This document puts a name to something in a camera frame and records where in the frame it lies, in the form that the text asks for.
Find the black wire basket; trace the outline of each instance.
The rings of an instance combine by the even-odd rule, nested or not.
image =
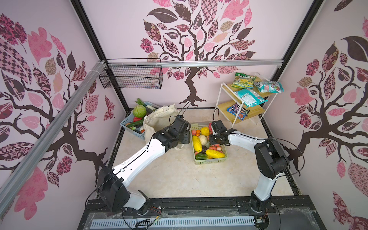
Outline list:
[[[160,59],[141,59],[107,66],[100,74],[104,88],[161,89],[163,73]]]

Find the beige floor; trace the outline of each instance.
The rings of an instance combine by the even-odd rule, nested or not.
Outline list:
[[[213,110],[190,109],[184,118],[190,123],[212,121]],[[227,128],[231,124],[220,114]],[[235,129],[255,137],[267,137],[258,116],[242,121]],[[125,132],[114,166],[131,157],[145,141]],[[227,147],[225,162],[196,165],[191,145],[181,150],[171,149],[142,170],[129,185],[148,197],[234,197],[250,196],[257,186],[260,172],[254,153],[237,146]],[[293,195],[285,177],[277,180],[272,195]]]

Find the blue plastic basket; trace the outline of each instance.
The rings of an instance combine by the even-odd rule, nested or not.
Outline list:
[[[150,102],[144,102],[145,105],[150,105],[150,106],[153,106],[155,109],[158,109],[158,108],[161,108],[161,106],[158,106],[158,105],[155,105],[155,104],[152,104]],[[129,122],[133,122],[133,119],[134,119],[134,114],[133,114],[133,111],[131,112],[131,114],[129,116],[127,116],[127,118],[125,118],[121,123],[120,125],[124,127],[125,131],[128,131],[130,132],[131,134],[133,135],[136,135],[137,137],[141,138],[144,140],[144,133],[142,134],[139,134],[137,132],[135,132],[134,130],[131,130],[130,128],[126,127],[125,125]]]

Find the aluminum rail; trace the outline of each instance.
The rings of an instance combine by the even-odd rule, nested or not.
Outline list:
[[[284,60],[281,59],[258,59],[258,60],[223,60],[223,61],[162,61],[163,68],[169,67],[197,67],[197,66],[280,66]],[[151,66],[159,65],[159,62],[112,62],[109,66]]]
[[[104,61],[99,61],[88,73],[84,81],[80,84],[76,92],[71,96],[66,105],[56,115],[50,126],[45,130],[42,136],[36,141],[30,152],[22,159],[21,163],[5,181],[0,189],[0,216],[4,214],[10,203],[14,200],[18,191],[28,180],[33,170],[40,162],[50,145],[54,142],[56,136],[64,126],[65,122],[72,115],[75,108],[82,101],[84,95],[88,92],[90,86],[97,79],[100,73],[105,69]]]

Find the snack bag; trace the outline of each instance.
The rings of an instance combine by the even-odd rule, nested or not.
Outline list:
[[[277,81],[257,81],[254,83],[260,93],[282,93],[284,89]]]
[[[229,113],[231,113],[232,115],[236,116],[236,114],[238,114],[239,107],[240,107],[240,106],[239,106],[237,103],[235,103],[235,104],[233,104],[231,107],[229,107],[229,108],[227,109],[227,111],[228,111]],[[238,119],[243,120],[243,119],[244,119],[244,117],[246,117],[246,116],[248,115],[248,113],[249,113],[249,110],[247,110],[247,109],[245,109],[245,108],[241,108],[240,113],[239,113],[239,115],[238,115]]]
[[[255,80],[254,76],[250,76],[242,73],[235,73],[235,80],[231,86],[237,88],[248,88],[253,89],[253,81]]]
[[[253,107],[262,104],[268,100],[263,99],[258,93],[252,89],[242,89],[235,92],[247,107]]]

